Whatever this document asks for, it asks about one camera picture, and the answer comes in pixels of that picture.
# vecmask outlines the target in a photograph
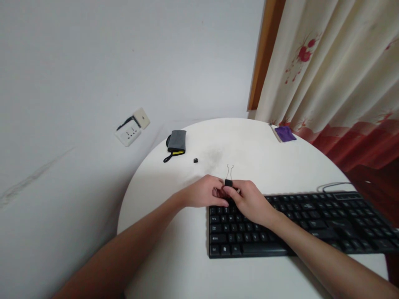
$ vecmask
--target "gray pouch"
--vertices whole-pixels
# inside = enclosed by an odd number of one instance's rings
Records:
[[[166,163],[173,156],[180,156],[186,152],[186,131],[173,130],[166,140],[167,151],[170,155],[163,162]]]

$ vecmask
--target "white wall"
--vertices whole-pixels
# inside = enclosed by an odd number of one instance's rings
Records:
[[[247,117],[263,6],[1,1],[1,298],[51,296],[109,240],[171,129]],[[125,148],[114,131],[141,106],[151,124]]]

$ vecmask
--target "wooden window frame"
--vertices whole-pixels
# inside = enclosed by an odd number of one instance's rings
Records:
[[[286,0],[266,0],[248,110],[256,110],[258,108],[285,3]]]

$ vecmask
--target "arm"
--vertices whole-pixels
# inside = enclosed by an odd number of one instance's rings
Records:
[[[228,206],[223,181],[206,175],[173,194],[102,247],[54,298],[118,298],[176,214],[186,206]]]
[[[276,211],[251,181],[224,191],[251,221],[282,238],[334,298],[399,298],[399,289],[346,254],[309,234]]]

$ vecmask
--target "hand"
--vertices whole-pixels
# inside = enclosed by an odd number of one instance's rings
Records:
[[[222,179],[207,174],[175,195],[182,200],[183,206],[196,208],[203,206],[228,207],[229,203],[222,199],[226,195],[222,188]]]
[[[233,187],[240,189],[241,194],[228,186],[224,186],[223,190],[234,200],[241,213],[252,222],[270,228],[279,212],[271,206],[255,184],[251,181],[234,180]]]

